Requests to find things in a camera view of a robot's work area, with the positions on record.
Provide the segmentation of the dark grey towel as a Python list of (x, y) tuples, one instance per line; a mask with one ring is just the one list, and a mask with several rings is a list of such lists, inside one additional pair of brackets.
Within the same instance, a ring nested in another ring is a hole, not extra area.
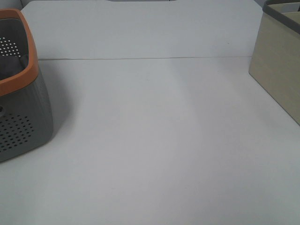
[(1, 56), (0, 79), (4, 80), (22, 72), (28, 65), (29, 56)]

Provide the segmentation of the grey basket with orange rim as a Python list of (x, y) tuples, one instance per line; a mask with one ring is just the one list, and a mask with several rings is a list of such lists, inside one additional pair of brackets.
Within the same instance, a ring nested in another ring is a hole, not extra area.
[(0, 56), (29, 56), (20, 73), (0, 80), (0, 160), (10, 160), (47, 143), (53, 116), (35, 42), (20, 10), (0, 11)]

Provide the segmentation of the beige fabric storage box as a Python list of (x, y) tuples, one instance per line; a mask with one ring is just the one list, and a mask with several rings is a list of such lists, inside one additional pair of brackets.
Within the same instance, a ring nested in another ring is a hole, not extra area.
[(267, 0), (249, 74), (300, 122), (300, 2)]

